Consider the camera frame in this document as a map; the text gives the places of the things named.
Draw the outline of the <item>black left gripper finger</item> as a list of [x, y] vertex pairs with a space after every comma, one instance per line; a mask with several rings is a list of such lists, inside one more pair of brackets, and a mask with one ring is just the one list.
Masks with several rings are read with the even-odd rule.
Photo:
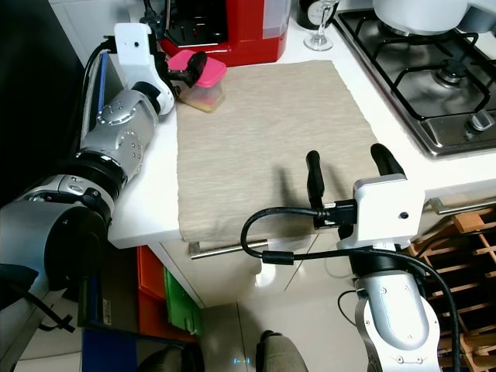
[[206, 61], [207, 53], [177, 53], [171, 57], [171, 78], [188, 86], [195, 85], [202, 77]]

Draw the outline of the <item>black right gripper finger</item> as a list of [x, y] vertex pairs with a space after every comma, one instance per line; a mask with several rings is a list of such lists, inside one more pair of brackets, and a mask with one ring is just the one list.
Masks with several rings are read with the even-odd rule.
[[373, 144], [370, 146], [370, 155], [376, 164], [380, 176], [391, 176], [391, 174], [405, 176], [406, 171], [385, 145]]
[[323, 210], [323, 195], [325, 195], [325, 182], [323, 181], [322, 168], [320, 167], [320, 156], [318, 151], [307, 153], [307, 192], [309, 205], [314, 210]]

